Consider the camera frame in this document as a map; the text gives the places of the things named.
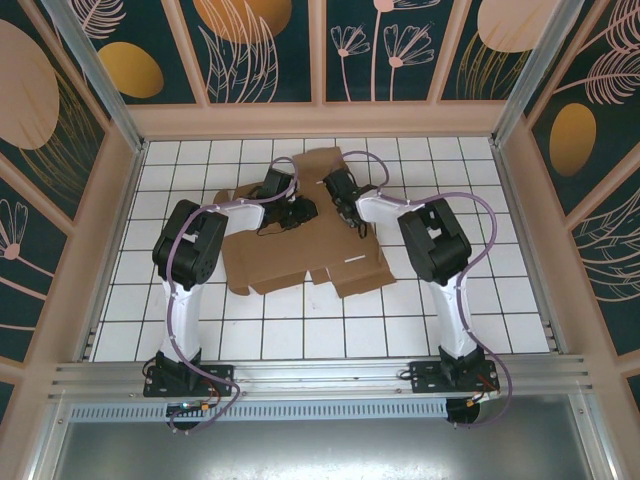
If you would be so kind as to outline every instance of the cardboard box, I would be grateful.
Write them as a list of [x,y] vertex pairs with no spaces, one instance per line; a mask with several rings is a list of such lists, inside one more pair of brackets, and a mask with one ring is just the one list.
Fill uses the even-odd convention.
[[[349,228],[322,183],[341,159],[342,153],[335,147],[294,157],[299,173],[298,194],[316,204],[316,218],[282,233],[279,225],[261,232],[273,235],[239,232],[225,237],[222,258],[233,293],[249,295],[251,287],[264,295],[303,283],[307,272],[316,285],[331,281],[340,297],[395,282],[372,229],[362,239],[356,229]],[[238,187],[233,198],[246,195],[254,186]],[[216,203],[227,200],[227,191],[220,191],[215,197]]]

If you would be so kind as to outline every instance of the metal sheet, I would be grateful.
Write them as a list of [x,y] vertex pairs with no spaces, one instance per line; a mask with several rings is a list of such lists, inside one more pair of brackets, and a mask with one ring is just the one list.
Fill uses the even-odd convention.
[[193,437],[162,424],[72,424],[56,479],[585,479],[566,397],[516,397],[498,424],[441,419],[220,423]]

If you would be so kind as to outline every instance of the flattened cardboard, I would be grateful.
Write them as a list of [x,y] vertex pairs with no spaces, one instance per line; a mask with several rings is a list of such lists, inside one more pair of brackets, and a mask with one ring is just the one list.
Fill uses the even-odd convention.
[[[304,282],[306,272],[311,272],[316,284],[330,280],[341,297],[393,283],[375,235],[361,239],[356,229],[349,228],[322,183],[331,168],[343,164],[340,149],[313,150],[296,155],[294,160],[298,165],[298,195],[316,204],[318,216],[285,232],[271,225],[261,232],[271,235],[239,232],[225,237],[222,257],[229,289],[248,295],[251,286],[266,294]],[[234,198],[246,195],[255,185],[238,187]],[[215,202],[228,198],[228,193],[221,191]]]

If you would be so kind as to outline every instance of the flower illustration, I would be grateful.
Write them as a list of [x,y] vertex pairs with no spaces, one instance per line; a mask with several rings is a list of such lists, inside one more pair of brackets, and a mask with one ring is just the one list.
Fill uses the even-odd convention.
[[347,94],[347,101],[351,101],[349,95],[349,86],[347,83],[347,72],[344,66],[344,59],[350,55],[360,55],[371,50],[369,42],[365,42],[367,36],[362,31],[362,25],[359,27],[346,27],[344,32],[341,27],[333,27],[331,29],[331,39],[340,55],[340,64],[342,66],[342,81],[344,83],[344,91]]
[[373,0],[376,10],[382,13],[393,10],[417,10],[419,8],[433,7],[440,0]]
[[27,226],[29,210],[16,202],[15,211],[6,199],[0,200],[0,258],[15,260],[20,256],[20,243]]
[[434,58],[433,48],[429,36],[430,25],[426,27],[406,27],[398,38],[398,25],[384,29],[384,46],[387,49],[389,65],[391,65],[391,82],[389,100],[393,100],[393,80],[396,68],[409,65],[420,65],[431,62]]

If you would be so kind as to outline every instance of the white tile floor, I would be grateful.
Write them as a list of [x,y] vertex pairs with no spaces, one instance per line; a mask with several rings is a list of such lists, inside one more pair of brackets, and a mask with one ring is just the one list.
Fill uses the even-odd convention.
[[[498,245],[470,274],[475,329],[502,353],[549,351],[543,320],[527,277],[509,209],[484,138],[313,138],[154,142],[122,239],[116,269],[95,337],[91,360],[140,361],[152,357],[164,328],[164,293],[153,272],[151,249],[176,202],[211,203],[218,189],[264,178],[272,158],[338,145],[385,160],[387,193],[413,199],[466,191],[498,212]],[[359,183],[376,183],[382,169],[365,155],[348,164]],[[489,236],[488,215],[473,202],[450,201],[477,255]],[[397,283],[338,298],[329,284],[305,282],[260,296],[226,287],[224,267],[206,285],[200,321],[205,360],[336,359],[436,355],[439,328],[433,299],[409,264],[396,229],[378,228]]]

